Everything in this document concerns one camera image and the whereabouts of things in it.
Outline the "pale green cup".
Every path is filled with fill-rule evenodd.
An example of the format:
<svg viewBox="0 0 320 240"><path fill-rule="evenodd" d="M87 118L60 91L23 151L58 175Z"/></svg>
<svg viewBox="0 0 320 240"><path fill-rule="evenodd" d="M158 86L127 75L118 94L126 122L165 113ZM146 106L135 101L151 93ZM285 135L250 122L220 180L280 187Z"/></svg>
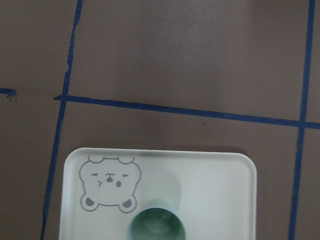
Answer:
<svg viewBox="0 0 320 240"><path fill-rule="evenodd" d="M186 230L172 203L164 199L153 199L130 222L127 239L185 240Z"/></svg>

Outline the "white bear tray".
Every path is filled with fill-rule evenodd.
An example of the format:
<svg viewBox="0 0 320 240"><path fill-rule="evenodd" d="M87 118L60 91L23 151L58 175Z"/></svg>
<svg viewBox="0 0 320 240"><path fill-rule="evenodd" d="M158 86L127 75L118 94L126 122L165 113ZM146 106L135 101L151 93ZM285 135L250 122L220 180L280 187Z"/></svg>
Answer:
<svg viewBox="0 0 320 240"><path fill-rule="evenodd" d="M172 203L185 240L254 240L257 169L240 153L83 147L63 168L59 238L128 240L151 200Z"/></svg>

